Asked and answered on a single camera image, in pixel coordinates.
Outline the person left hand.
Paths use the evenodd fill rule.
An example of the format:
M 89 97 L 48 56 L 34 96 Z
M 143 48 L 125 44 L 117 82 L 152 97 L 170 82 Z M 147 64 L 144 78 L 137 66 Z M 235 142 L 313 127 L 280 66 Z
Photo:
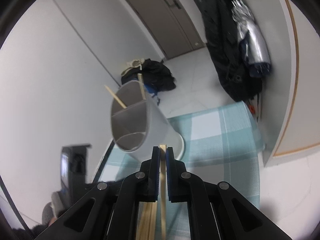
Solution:
M 51 201 L 48 202 L 42 211 L 42 224 L 48 225 L 52 218 L 59 216 L 68 209 L 67 202 L 61 191 L 55 191 L 51 195 Z

